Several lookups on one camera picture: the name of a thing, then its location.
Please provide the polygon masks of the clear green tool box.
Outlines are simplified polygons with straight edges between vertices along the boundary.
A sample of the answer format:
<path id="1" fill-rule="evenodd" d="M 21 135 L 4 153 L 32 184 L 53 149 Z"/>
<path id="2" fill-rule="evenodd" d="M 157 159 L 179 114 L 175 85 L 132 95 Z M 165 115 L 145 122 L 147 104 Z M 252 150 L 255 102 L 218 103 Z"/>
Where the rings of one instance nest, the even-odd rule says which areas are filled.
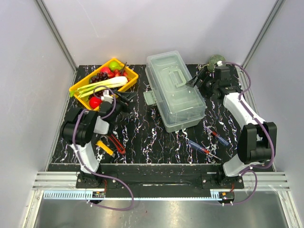
<path id="1" fill-rule="evenodd" d="M 147 57 L 145 72 L 151 90 L 147 105 L 157 105 L 168 133 L 193 127 L 205 116 L 206 103 L 199 90 L 186 85 L 192 79 L 178 51 Z"/>

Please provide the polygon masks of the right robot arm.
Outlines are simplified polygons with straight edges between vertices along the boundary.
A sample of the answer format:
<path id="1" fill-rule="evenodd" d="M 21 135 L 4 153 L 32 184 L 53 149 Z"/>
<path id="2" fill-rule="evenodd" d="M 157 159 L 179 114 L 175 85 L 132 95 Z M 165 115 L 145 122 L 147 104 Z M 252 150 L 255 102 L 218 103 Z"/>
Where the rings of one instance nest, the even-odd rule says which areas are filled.
<path id="1" fill-rule="evenodd" d="M 265 122 L 244 100 L 238 86 L 231 85 L 229 62 L 218 61 L 213 69 L 213 77 L 207 75 L 208 67 L 204 66 L 185 84 L 187 89 L 194 88 L 207 99 L 215 98 L 231 112 L 242 132 L 237 145 L 237 154 L 223 163 L 216 176 L 217 184 L 227 188 L 233 177 L 242 176 L 253 168 L 269 168 L 275 157 L 277 127 L 273 122 Z"/>

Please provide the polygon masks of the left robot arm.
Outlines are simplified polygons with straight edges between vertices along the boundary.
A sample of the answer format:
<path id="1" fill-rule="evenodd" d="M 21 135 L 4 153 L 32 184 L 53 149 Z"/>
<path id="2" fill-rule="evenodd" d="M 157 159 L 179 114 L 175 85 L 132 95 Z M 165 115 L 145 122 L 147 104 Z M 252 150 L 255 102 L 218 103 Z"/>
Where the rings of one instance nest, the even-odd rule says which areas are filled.
<path id="1" fill-rule="evenodd" d="M 61 126 L 61 137 L 71 146 L 76 154 L 83 173 L 87 173 L 86 182 L 93 188 L 101 186 L 103 176 L 98 173 L 99 162 L 95 157 L 92 138 L 95 134 L 106 136 L 120 154 L 126 149 L 113 134 L 113 125 L 120 113 L 130 112 L 130 102 L 136 92 L 119 92 L 106 89 L 97 99 L 99 110 L 75 108 L 66 114 Z"/>

